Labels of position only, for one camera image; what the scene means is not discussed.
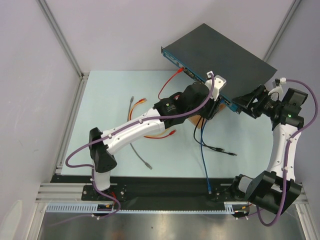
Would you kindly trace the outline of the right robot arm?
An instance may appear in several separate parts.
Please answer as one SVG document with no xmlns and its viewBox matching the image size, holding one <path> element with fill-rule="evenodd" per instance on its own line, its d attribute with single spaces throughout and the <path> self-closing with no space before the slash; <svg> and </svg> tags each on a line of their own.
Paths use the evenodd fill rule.
<svg viewBox="0 0 320 240">
<path fill-rule="evenodd" d="M 236 97 L 240 110 L 256 119 L 266 115 L 272 123 L 273 145 L 269 164 L 255 178 L 240 174 L 230 188 L 236 201 L 248 201 L 273 214 L 283 213 L 301 194 L 295 182 L 294 161 L 304 118 L 299 115 L 308 94 L 289 88 L 282 100 L 273 100 L 273 91 L 261 85 L 253 92 Z"/>
</svg>

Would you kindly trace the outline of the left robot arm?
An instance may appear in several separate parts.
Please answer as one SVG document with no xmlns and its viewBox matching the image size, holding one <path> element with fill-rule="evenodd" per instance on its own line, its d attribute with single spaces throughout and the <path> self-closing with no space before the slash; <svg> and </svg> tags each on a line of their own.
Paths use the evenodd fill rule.
<svg viewBox="0 0 320 240">
<path fill-rule="evenodd" d="M 117 166 L 114 154 L 126 145 L 148 134 L 161 132 L 182 124 L 186 119 L 201 115 L 219 98 L 224 84 L 220 80 L 208 80 L 205 84 L 189 85 L 178 97 L 172 95 L 157 102 L 141 116 L 113 130 L 89 132 L 90 157 L 94 164 L 92 194 L 99 200 L 110 195 L 111 170 Z"/>
</svg>

